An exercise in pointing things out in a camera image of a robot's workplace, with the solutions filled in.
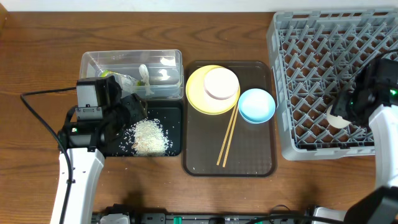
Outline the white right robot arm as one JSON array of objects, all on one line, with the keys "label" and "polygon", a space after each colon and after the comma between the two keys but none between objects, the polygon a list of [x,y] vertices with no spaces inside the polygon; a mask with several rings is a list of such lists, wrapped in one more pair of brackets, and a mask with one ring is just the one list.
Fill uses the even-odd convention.
[{"label": "white right robot arm", "polygon": [[397,62],[375,58],[328,108],[334,128],[367,126],[374,139],[376,189],[347,211],[318,207],[313,214],[343,223],[397,223]]}]

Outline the pale green cup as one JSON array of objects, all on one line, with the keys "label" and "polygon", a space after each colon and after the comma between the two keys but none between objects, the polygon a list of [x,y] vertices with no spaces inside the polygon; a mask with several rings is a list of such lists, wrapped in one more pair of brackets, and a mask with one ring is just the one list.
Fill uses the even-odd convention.
[{"label": "pale green cup", "polygon": [[333,126],[337,129],[343,129],[351,124],[350,121],[343,119],[341,116],[334,116],[331,114],[332,105],[326,111],[326,120],[328,121],[329,125]]}]

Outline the white wrapper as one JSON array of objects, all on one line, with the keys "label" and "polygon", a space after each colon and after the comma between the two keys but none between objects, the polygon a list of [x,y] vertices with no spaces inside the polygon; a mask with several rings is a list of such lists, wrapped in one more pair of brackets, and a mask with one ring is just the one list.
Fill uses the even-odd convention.
[{"label": "white wrapper", "polygon": [[141,64],[139,66],[139,73],[140,73],[140,75],[142,77],[142,81],[144,82],[144,86],[145,86],[145,89],[146,89],[146,96],[153,95],[154,92],[151,90],[150,83],[149,83],[149,80],[150,80],[150,78],[149,78],[149,70],[146,67],[146,65]]}]

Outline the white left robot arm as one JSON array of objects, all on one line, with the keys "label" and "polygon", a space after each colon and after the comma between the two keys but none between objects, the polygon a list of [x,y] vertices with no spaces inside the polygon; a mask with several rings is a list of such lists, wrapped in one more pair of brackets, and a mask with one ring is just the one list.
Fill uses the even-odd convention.
[{"label": "white left robot arm", "polygon": [[104,161],[133,124],[147,118],[147,102],[133,93],[101,106],[72,107],[58,136],[60,173],[51,223],[90,223]]}]

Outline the pink rice bowl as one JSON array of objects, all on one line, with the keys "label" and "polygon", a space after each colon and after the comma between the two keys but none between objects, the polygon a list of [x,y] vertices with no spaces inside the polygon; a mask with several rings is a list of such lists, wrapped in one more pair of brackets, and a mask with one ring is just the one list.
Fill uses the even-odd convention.
[{"label": "pink rice bowl", "polygon": [[212,98],[227,100],[238,92],[239,80],[231,70],[217,67],[206,73],[203,86]]}]

